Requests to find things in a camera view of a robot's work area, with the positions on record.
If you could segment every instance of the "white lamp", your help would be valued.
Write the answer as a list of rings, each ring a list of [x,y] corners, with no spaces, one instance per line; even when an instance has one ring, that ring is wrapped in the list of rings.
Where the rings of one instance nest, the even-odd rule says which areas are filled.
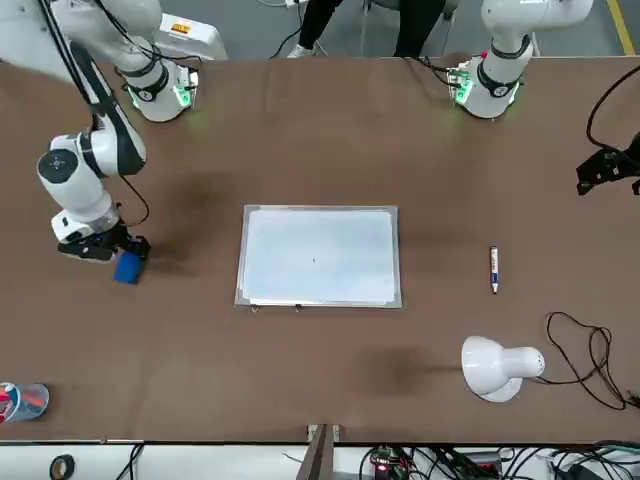
[[[471,391],[489,402],[511,400],[523,378],[544,372],[544,357],[532,347],[504,348],[484,337],[469,337],[462,346],[462,371]]]

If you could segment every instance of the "person's leg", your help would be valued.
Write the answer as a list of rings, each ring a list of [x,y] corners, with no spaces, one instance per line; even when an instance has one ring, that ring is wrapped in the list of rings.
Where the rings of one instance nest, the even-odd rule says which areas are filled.
[[[400,33],[396,57],[417,57],[446,0],[400,0]]]
[[[336,7],[341,3],[342,0],[309,0],[307,10],[304,12],[298,45],[312,50],[329,24]]]

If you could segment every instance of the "tape roll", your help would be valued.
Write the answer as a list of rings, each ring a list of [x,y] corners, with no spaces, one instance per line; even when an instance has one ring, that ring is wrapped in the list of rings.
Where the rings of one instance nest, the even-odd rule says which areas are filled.
[[[67,480],[71,478],[76,469],[76,461],[71,455],[59,455],[53,459],[49,467],[51,480]]]

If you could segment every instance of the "blue block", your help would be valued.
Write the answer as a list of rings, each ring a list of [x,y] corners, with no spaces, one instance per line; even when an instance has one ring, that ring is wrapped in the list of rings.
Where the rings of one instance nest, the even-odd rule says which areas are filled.
[[[122,252],[113,279],[120,283],[136,284],[142,272],[142,266],[143,263],[139,256],[130,252]]]

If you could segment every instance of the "white marker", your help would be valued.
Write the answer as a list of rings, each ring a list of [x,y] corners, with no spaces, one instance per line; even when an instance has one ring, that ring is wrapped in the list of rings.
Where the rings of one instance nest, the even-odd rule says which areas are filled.
[[[498,293],[498,247],[491,247],[491,290]]]

